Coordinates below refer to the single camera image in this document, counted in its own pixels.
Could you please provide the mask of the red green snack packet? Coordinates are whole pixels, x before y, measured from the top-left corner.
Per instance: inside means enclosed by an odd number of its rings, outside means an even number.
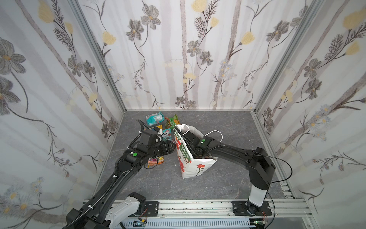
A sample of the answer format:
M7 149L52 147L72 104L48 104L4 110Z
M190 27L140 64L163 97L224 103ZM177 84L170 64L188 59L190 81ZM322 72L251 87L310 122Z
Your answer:
M177 114L173 117L165 117L165 129L173 129L176 125L180 125L180 120Z

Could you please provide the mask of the orange snack packet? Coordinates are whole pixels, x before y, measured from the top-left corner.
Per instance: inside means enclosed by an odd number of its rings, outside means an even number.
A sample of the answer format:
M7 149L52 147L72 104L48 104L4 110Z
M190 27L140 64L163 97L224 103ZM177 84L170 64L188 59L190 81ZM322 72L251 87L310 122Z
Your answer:
M147 163L147 168L152 169L156 167L157 165L161 165L165 162L165 159L163 156L158 156L156 158L149 158Z

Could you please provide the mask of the teal mini snack packet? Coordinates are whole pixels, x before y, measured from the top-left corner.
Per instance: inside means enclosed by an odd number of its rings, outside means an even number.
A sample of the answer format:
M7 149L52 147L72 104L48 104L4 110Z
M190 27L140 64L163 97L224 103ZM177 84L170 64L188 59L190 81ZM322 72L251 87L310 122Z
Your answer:
M173 141L172 130L170 128L163 130L162 132L163 141Z

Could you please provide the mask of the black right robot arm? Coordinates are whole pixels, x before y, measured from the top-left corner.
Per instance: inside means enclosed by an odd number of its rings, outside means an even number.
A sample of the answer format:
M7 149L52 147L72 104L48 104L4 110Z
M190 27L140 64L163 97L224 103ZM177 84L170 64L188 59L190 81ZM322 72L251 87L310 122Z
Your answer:
M244 166L249 172L251 182L251 191L245 203L245 211L249 216L255 216L260 212L276 170L264 149L241 149L208 136L190 136L186 140L188 148L193 150L194 156L215 156Z

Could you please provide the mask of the white paper bag red flower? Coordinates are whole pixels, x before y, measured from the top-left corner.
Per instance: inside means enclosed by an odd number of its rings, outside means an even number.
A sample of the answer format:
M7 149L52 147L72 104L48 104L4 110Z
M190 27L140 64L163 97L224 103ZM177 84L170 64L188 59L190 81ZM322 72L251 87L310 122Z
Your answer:
M202 134L198 129L186 124L176 125L172 132L176 144L177 156L183 178L196 177L207 171L218 157L205 151L197 152L197 145L209 143L208 135Z

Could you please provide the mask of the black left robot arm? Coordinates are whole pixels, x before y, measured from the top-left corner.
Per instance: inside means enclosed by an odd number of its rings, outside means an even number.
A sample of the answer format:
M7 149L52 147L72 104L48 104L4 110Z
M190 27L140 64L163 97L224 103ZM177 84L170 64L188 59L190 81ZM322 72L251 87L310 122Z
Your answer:
M130 215L145 211L146 198L136 192L113 207L126 184L148 163L150 158L171 154L176 145L165 141L161 134L142 129L128 149L114 164L114 170L105 184L79 210L72 209L66 216L66 229L113 229Z

